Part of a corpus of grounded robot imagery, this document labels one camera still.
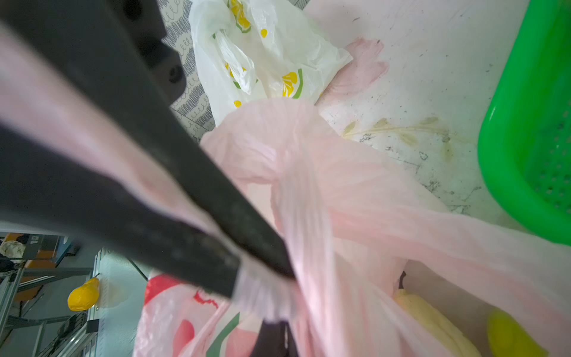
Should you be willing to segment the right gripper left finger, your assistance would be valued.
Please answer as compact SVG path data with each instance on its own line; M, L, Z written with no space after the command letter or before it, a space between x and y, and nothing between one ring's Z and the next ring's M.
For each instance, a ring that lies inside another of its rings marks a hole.
M250 357L287 356L286 323L264 321Z

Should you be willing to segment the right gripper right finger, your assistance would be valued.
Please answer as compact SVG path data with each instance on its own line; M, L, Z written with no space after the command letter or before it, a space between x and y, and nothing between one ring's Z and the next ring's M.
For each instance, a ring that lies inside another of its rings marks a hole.
M294 336L289 324L286 325L286 356L299 357L299 353L297 352L297 345L295 343Z

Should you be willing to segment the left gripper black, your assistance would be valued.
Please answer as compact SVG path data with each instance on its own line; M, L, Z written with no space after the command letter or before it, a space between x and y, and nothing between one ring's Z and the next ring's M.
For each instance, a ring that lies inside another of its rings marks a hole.
M156 0L3 1L1 130L121 185L272 277L284 242L170 110L187 81Z

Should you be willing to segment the green pear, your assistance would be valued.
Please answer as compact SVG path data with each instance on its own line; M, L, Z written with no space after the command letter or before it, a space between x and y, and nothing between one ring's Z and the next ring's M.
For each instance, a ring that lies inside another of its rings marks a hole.
M497 357L545 357L542 348L511 315L493 309L487 320L490 350Z

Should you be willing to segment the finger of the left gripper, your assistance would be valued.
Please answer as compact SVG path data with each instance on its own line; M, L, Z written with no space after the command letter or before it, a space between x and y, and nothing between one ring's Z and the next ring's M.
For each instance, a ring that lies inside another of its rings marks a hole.
M8 129L1 130L1 221L97 242L227 298L239 270L239 259L205 232Z

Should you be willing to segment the pink plastic bag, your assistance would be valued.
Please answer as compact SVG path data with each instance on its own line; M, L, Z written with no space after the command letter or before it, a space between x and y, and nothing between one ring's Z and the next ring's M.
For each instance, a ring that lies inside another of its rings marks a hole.
M294 277L246 260L229 299L286 321L302 356L449 356L393 299L408 260L570 354L570 249L450 213L378 151L302 101L247 104L199 147L273 228Z

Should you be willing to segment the white pear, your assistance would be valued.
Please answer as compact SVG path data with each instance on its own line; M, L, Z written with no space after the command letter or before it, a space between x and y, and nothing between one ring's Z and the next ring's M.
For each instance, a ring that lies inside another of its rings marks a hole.
M399 289L393 298L405 312L423 326L453 356L481 356L472 342L422 297Z

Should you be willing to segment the lemon print plastic bag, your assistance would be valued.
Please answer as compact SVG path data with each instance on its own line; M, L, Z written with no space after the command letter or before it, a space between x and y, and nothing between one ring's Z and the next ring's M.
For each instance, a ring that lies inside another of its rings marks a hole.
M316 103L352 61L289 1L194 1L189 22L215 125L266 98Z

